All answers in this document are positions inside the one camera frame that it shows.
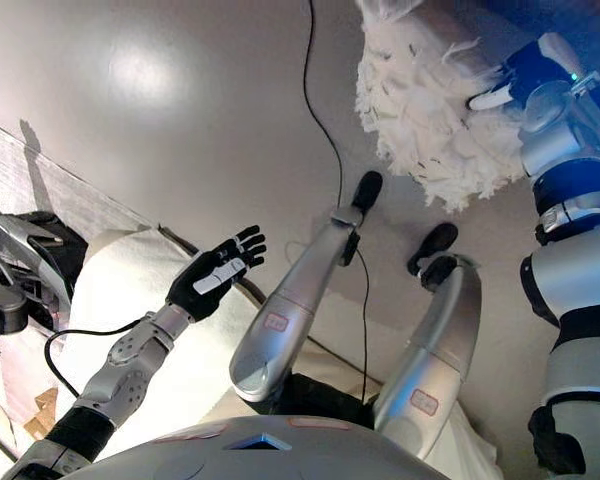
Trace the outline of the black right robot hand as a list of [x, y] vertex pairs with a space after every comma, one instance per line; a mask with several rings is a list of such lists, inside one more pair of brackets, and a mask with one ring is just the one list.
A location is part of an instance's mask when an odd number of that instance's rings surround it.
[[556, 32], [547, 32], [511, 54], [499, 67], [500, 81], [467, 101], [472, 111], [489, 110], [511, 102], [522, 106], [545, 83], [573, 85], [585, 70], [571, 45]]

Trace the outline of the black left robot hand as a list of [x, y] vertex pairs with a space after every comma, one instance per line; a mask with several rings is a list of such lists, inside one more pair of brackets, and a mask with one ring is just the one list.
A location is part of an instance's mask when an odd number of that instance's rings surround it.
[[265, 240], [260, 226], [252, 225], [196, 254], [171, 284], [166, 303], [183, 309], [194, 322], [208, 318], [235, 282], [264, 263]]

